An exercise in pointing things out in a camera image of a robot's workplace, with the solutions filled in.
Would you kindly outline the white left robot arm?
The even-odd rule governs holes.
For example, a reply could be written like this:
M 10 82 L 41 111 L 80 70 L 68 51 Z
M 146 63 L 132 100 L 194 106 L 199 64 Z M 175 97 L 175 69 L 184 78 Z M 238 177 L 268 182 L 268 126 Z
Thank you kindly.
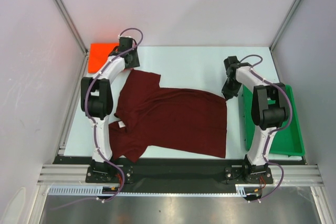
M 93 131 L 92 159 L 103 163 L 112 158 L 109 143 L 109 116 L 113 109 L 111 84 L 125 69 L 140 66 L 137 42 L 130 36 L 114 44 L 93 44 L 89 55 L 88 77 L 81 79 L 80 105 Z

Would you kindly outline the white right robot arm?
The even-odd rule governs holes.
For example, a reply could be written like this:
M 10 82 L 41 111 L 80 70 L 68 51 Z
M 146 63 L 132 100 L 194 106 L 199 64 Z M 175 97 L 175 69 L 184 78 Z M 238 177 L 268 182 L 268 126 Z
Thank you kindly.
M 242 169 L 243 179 L 254 183 L 261 177 L 258 166 L 268 162 L 271 143 L 283 122 L 291 118 L 292 109 L 281 83 L 271 83 L 257 74 L 253 67 L 233 66 L 226 69 L 227 79 L 222 88 L 226 100 L 238 95 L 241 86 L 247 87 L 253 93 L 251 103 L 251 118 L 255 125 L 253 142 L 246 154 L 250 165 Z

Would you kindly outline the dark red t shirt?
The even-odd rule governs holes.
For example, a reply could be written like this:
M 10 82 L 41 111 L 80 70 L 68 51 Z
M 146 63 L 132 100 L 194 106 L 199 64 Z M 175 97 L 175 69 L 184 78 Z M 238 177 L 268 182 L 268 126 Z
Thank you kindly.
M 213 93 L 163 88 L 156 73 L 132 70 L 109 124 L 112 158 L 137 162 L 149 146 L 224 158 L 226 100 Z

